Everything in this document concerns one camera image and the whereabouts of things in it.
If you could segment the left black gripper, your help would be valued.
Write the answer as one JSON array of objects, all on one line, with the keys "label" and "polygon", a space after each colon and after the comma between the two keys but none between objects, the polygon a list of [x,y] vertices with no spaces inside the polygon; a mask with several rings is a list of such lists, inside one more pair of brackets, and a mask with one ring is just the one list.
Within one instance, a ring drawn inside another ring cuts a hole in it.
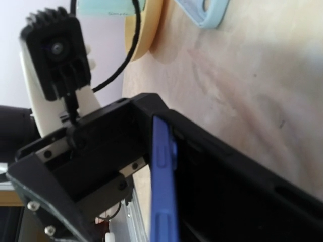
[{"label": "left black gripper", "polygon": [[53,241],[101,241],[94,220],[149,163],[151,98],[125,98],[22,148],[7,178]]}]

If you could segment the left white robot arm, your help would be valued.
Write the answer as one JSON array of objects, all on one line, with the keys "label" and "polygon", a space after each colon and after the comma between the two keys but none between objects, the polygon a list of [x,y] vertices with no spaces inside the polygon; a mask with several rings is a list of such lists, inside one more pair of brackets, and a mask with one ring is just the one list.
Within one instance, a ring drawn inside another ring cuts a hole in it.
[{"label": "left white robot arm", "polygon": [[128,178],[149,162],[156,94],[120,99],[44,138],[27,109],[1,108],[2,175],[53,241],[101,241],[95,218],[129,196]]}]

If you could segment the light blue small case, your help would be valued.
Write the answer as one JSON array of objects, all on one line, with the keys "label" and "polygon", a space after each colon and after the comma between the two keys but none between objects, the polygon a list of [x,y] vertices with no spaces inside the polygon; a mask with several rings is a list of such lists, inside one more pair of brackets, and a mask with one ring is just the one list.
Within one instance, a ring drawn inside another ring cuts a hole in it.
[{"label": "light blue small case", "polygon": [[129,0],[79,0],[76,13],[87,16],[134,16],[135,7]]}]

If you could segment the light blue phone case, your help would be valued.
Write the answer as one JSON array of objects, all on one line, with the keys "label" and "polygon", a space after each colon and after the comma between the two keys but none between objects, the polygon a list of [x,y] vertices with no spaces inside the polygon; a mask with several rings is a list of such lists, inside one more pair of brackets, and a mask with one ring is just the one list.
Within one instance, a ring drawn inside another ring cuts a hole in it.
[{"label": "light blue phone case", "polygon": [[199,28],[213,29],[222,21],[229,0],[211,0],[205,8],[205,1],[175,0],[189,19]]}]

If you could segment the beige round plate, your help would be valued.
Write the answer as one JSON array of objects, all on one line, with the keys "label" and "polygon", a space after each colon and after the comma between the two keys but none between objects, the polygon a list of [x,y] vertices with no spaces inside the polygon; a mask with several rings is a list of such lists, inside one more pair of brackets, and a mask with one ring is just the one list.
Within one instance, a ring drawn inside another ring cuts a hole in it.
[{"label": "beige round plate", "polygon": [[133,37],[138,36],[130,61],[143,57],[152,46],[162,15],[163,1],[137,1],[140,9],[140,27],[137,28],[136,14],[125,18],[125,48],[129,52],[133,46]]}]

